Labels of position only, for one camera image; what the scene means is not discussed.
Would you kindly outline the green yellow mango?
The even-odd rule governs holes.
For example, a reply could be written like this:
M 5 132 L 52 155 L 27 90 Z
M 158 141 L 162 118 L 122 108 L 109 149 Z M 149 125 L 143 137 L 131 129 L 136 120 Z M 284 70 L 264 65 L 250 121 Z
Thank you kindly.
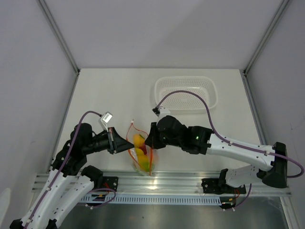
M 139 155 L 138 156 L 138 163 L 140 166 L 140 169 L 145 172 L 150 171 L 150 161 L 147 155 Z

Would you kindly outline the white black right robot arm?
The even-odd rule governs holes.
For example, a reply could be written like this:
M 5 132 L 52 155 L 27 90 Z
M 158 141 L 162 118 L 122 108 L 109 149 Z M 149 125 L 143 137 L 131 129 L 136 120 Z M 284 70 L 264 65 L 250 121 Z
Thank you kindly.
M 216 131 L 202 126 L 185 126 L 175 117 L 166 115 L 151 123 L 145 144 L 153 149 L 166 146 L 179 147 L 193 155 L 217 155 L 247 163 L 236 172 L 223 169 L 218 179 L 218 188 L 229 192 L 234 187 L 261 181 L 274 188 L 287 187 L 286 146 L 237 143 Z

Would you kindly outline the clear zip bag orange zipper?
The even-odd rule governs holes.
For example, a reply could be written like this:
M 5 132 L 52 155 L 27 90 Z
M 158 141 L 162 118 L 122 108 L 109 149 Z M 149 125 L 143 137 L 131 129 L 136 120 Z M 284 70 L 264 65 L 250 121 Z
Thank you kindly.
M 132 167 L 142 176 L 153 175 L 158 159 L 156 151 L 145 144 L 147 137 L 148 133 L 137 128 L 134 120 L 131 120 L 125 139 L 134 145 L 128 149 L 128 153 L 132 159 Z

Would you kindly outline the red grape bunch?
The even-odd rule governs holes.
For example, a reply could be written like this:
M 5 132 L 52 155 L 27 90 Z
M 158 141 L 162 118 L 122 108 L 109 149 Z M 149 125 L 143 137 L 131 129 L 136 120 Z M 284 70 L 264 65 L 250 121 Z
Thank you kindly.
M 147 154 L 146 145 L 141 146 L 140 149 L 143 151 L 143 153 L 144 153 L 145 155 Z

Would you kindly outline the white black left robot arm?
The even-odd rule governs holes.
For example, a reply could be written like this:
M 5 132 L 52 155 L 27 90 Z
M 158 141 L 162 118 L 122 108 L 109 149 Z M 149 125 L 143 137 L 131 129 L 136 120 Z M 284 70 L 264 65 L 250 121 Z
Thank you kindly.
M 100 169 L 85 166 L 87 155 L 104 150 L 116 154 L 133 147 L 134 145 L 123 139 L 114 127 L 96 135 L 90 124 L 76 125 L 70 139 L 56 155 L 49 177 L 35 203 L 24 217 L 13 220 L 10 228 L 57 229 L 87 193 L 100 189 L 113 191 L 105 186 Z

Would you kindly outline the yellow lemon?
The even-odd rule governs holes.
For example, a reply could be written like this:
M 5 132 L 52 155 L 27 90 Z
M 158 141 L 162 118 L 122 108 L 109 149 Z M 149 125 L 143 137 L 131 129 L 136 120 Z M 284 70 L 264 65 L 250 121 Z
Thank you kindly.
M 140 134 L 135 134 L 133 136 L 133 144 L 136 148 L 141 148 L 145 146 L 145 138 Z

